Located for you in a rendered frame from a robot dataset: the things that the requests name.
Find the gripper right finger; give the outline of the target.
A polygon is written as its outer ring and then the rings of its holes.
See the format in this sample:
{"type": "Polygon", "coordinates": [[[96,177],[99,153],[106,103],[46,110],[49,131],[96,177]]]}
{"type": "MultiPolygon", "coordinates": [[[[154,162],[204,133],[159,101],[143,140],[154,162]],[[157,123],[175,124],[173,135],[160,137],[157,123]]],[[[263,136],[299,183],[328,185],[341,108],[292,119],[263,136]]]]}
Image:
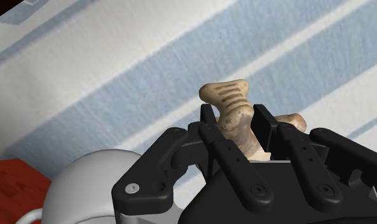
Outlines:
{"type": "Polygon", "coordinates": [[[309,205],[323,213],[335,213],[343,205],[343,192],[332,174],[354,178],[377,193],[377,152],[325,128],[304,134],[290,123],[278,122],[262,104],[253,106],[251,129],[272,158],[288,158],[309,205]]]}

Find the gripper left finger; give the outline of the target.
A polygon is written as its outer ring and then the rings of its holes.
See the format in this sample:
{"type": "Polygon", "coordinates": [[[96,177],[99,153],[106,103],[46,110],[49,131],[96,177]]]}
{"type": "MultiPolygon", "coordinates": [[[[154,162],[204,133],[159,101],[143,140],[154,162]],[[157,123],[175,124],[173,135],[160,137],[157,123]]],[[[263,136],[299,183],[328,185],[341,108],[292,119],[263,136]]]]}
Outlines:
{"type": "Polygon", "coordinates": [[[114,210],[124,215],[168,211],[174,201],[175,182],[193,164],[199,164],[206,181],[223,171],[246,210],[266,213],[271,209],[272,189],[237,145],[223,137],[211,105],[202,104],[200,121],[188,129],[167,129],[114,184],[114,210]]]}

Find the beige brown striped figure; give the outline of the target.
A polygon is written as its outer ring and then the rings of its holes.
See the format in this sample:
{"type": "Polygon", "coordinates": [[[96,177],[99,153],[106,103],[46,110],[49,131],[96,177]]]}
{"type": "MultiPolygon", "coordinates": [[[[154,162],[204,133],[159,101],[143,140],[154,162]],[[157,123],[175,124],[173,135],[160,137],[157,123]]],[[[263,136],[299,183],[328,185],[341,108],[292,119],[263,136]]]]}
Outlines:
{"type": "Polygon", "coordinates": [[[263,150],[250,128],[254,109],[247,99],[248,90],[246,80],[208,83],[199,89],[199,98],[217,108],[219,130],[234,141],[248,160],[269,161],[271,153],[263,150]]]}

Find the blue white striped bed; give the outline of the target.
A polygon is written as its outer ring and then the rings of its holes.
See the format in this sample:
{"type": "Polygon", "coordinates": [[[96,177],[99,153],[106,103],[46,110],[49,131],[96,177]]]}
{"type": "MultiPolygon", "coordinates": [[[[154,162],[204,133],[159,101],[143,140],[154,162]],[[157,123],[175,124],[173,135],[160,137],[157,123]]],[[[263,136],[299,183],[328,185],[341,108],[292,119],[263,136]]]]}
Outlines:
{"type": "Polygon", "coordinates": [[[245,79],[377,151],[377,0],[24,0],[0,17],[0,157],[52,178],[100,149],[143,153],[245,79]]]}

